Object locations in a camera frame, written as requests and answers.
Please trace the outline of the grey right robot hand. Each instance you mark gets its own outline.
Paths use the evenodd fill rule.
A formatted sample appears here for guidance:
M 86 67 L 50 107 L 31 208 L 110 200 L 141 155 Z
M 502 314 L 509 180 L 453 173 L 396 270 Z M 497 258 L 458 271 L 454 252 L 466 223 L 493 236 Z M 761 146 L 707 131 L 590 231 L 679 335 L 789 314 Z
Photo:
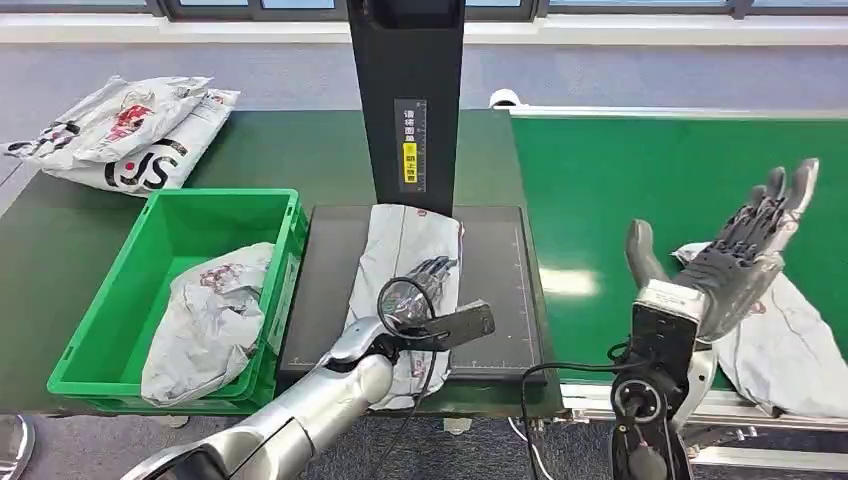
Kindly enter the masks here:
M 816 158 L 802 161 L 792 174 L 772 169 L 673 277 L 654 254 L 652 226 L 633 220 L 625 247 L 639 289 L 633 328 L 665 324 L 689 343 L 713 343 L 730 333 L 782 272 L 782 253 L 811 203 L 819 169 Z

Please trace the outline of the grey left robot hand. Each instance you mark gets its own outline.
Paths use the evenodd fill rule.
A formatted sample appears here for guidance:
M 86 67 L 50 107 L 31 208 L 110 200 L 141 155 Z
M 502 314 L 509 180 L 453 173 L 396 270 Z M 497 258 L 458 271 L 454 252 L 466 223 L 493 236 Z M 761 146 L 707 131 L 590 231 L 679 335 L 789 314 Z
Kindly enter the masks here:
M 450 271 L 457 266 L 457 259 L 440 255 L 424 260 L 405 275 L 391 278 L 378 293 L 378 316 L 398 331 L 434 319 Z

